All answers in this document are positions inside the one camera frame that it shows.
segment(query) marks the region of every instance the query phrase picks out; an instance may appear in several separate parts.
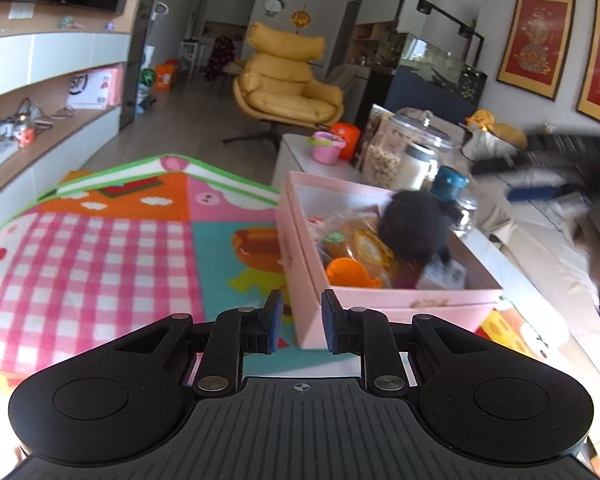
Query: pink plastic cup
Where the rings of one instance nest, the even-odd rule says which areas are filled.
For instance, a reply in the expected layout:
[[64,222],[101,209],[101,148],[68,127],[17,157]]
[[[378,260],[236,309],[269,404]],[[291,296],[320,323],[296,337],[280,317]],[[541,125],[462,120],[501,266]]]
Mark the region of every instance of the pink plastic cup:
[[309,143],[314,160],[329,165],[336,163],[340,152],[347,145],[341,137],[329,132],[315,132],[313,137],[309,138]]

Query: aquarium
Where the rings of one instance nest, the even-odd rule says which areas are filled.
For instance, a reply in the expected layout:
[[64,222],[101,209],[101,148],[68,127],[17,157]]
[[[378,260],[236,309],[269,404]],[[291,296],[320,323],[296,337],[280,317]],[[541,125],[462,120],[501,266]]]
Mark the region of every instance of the aquarium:
[[485,73],[410,33],[406,35],[400,54],[400,66],[475,106],[487,80]]

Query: pink checkered pattern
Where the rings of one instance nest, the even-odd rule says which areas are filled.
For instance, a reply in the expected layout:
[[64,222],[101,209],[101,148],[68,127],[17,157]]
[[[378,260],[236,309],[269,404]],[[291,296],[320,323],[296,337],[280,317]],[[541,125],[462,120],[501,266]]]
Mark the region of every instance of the pink checkered pattern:
[[41,214],[0,288],[0,370],[33,373],[175,312],[204,321],[190,224]]

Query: play mat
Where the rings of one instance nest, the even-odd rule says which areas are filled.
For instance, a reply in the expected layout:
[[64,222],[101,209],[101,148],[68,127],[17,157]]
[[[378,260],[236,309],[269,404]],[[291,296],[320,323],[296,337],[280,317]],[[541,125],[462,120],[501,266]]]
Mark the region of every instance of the play mat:
[[[0,229],[0,476],[17,444],[6,403],[28,375],[175,312],[194,322],[285,297],[279,349],[245,357],[245,375],[359,371],[356,357],[302,351],[275,229],[277,191],[184,156],[73,172]],[[540,356],[513,308],[481,333]]]

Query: glass jar lid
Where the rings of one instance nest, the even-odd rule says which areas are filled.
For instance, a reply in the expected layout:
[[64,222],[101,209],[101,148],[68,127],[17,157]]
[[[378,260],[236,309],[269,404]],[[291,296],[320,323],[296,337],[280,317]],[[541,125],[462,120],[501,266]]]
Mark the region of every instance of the glass jar lid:
[[418,135],[417,141],[426,146],[433,146],[435,148],[452,148],[453,142],[445,132],[431,126],[431,118],[433,114],[428,110],[424,112],[422,120],[412,119],[404,115],[394,115],[391,121],[400,127],[408,128],[414,131]]
[[456,203],[463,209],[473,211],[478,209],[478,199],[469,193],[466,189],[460,191],[456,198]]

